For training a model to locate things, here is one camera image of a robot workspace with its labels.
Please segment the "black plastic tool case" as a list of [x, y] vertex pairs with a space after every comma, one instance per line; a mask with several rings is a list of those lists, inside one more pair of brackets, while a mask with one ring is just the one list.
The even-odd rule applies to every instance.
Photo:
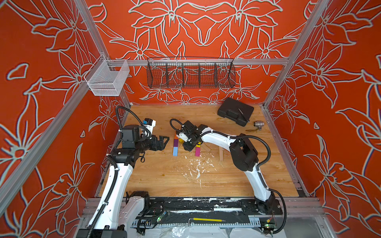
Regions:
[[250, 121], [253, 111], [253, 106], [227, 98], [219, 107], [217, 114], [222, 118], [230, 119], [236, 124], [245, 127]]

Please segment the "light blue block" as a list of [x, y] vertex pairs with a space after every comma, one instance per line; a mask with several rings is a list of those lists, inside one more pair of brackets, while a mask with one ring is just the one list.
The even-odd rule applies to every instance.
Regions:
[[177, 156], [178, 155], [178, 147], [177, 146], [174, 146], [173, 147], [173, 156]]

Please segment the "small silver metal fitting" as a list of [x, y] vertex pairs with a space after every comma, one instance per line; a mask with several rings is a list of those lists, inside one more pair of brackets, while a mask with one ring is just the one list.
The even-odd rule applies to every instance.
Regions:
[[256, 128], [255, 131], [260, 131], [265, 126], [263, 121], [254, 121], [253, 126]]

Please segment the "yellow pencil on rail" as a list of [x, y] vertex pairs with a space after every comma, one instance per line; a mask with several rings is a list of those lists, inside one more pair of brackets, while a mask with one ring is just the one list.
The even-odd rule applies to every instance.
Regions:
[[193, 221], [207, 221], [207, 222], [224, 222], [222, 219], [209, 219], [209, 218], [192, 218]]

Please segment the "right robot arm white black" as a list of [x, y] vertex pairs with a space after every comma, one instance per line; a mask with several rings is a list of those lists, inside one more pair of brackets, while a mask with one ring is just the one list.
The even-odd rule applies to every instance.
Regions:
[[[229, 135], [213, 130], [206, 125], [197, 127], [190, 121], [182, 123], [178, 119], [170, 119], [169, 124], [176, 131], [176, 135], [184, 141], [183, 148], [186, 151], [192, 151], [199, 143], [204, 142], [228, 150], [235, 167], [244, 172], [250, 182], [259, 213], [270, 214], [277, 209], [286, 213], [285, 209], [282, 210], [285, 206], [281, 206], [284, 203], [281, 194], [269, 188], [261, 171], [261, 166], [271, 158], [271, 148], [263, 139], [246, 134]], [[251, 139], [260, 142], [265, 147], [267, 156], [264, 160], [259, 160], [259, 153]]]

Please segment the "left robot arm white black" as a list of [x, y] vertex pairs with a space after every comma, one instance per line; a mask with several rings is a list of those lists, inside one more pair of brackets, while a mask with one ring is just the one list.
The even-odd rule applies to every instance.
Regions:
[[167, 136], [155, 136], [156, 122], [146, 118], [141, 120], [130, 109], [116, 107], [116, 116], [120, 110], [133, 115], [138, 123], [124, 126], [118, 120], [120, 138], [106, 158], [110, 162], [109, 179], [105, 185], [99, 204], [85, 229], [78, 230], [78, 238], [126, 238], [132, 229], [140, 235], [154, 228], [165, 213], [162, 202], [152, 204], [147, 191], [135, 191], [122, 205], [126, 197], [126, 187], [137, 161], [145, 161], [146, 151], [163, 151], [169, 142]]

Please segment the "natural wood block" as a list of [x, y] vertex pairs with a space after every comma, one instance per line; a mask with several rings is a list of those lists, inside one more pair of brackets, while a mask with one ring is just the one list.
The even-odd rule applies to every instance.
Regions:
[[201, 145], [201, 148], [202, 148], [204, 151], [206, 151], [207, 153], [210, 153], [210, 152], [211, 152], [211, 149], [210, 149], [207, 145], [205, 145], [205, 144], [202, 144], [202, 145]]
[[219, 147], [219, 161], [223, 161], [224, 160], [224, 150], [222, 147]]

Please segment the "white mesh wall basket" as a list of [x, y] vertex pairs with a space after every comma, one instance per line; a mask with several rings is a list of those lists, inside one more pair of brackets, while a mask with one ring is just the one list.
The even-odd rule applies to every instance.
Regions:
[[127, 60], [109, 60], [101, 55], [84, 79], [95, 96], [119, 96], [129, 74]]

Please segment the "magenta block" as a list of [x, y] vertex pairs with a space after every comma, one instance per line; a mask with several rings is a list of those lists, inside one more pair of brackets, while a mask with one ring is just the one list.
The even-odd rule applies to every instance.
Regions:
[[201, 153], [201, 148], [200, 148], [200, 147], [197, 147], [197, 148], [195, 149], [195, 156], [196, 156], [196, 157], [200, 157], [200, 153]]

